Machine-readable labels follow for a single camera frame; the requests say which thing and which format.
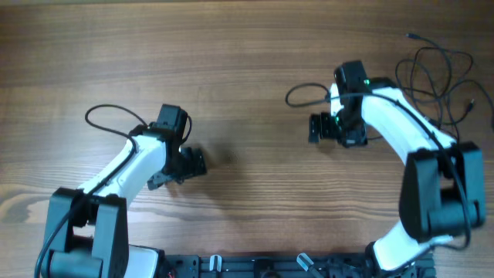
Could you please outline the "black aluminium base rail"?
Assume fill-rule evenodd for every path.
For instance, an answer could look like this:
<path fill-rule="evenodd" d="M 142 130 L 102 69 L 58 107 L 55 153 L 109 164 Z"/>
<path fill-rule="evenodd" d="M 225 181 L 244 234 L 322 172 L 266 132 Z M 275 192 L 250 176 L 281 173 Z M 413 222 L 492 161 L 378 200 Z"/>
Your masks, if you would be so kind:
<path fill-rule="evenodd" d="M 426 255 L 397 273 L 378 271 L 363 253 L 328 256 L 166 256 L 160 277 L 171 278 L 263 278 L 263 277 L 400 277 L 435 278 L 435 261 Z"/>

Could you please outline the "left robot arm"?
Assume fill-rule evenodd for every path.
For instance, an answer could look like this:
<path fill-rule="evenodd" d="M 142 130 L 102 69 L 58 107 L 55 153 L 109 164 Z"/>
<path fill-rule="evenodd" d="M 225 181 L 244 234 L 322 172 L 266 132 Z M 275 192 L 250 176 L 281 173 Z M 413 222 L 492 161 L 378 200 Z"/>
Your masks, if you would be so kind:
<path fill-rule="evenodd" d="M 164 104 L 156 121 L 141 120 L 123 135 L 124 148 L 98 175 L 76 189 L 57 189 L 34 275 L 175 277 L 164 250 L 129 243 L 127 210 L 143 187 L 206 174 L 202 151 L 183 145 L 191 127 L 185 110 Z"/>

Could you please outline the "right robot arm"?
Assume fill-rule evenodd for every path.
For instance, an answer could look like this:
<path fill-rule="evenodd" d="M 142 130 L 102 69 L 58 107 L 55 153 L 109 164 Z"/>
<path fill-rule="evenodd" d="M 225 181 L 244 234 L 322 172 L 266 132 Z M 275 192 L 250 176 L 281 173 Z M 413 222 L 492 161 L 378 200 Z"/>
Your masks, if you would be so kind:
<path fill-rule="evenodd" d="M 486 220 L 483 158 L 472 142 L 459 143 L 430 124 L 386 77 L 368 78 L 360 60 L 343 63 L 324 100 L 327 113 L 310 116 L 309 141 L 367 145 L 372 126 L 404 163 L 399 221 L 370 244 L 374 275 L 397 274 L 437 247 L 450 249 Z"/>

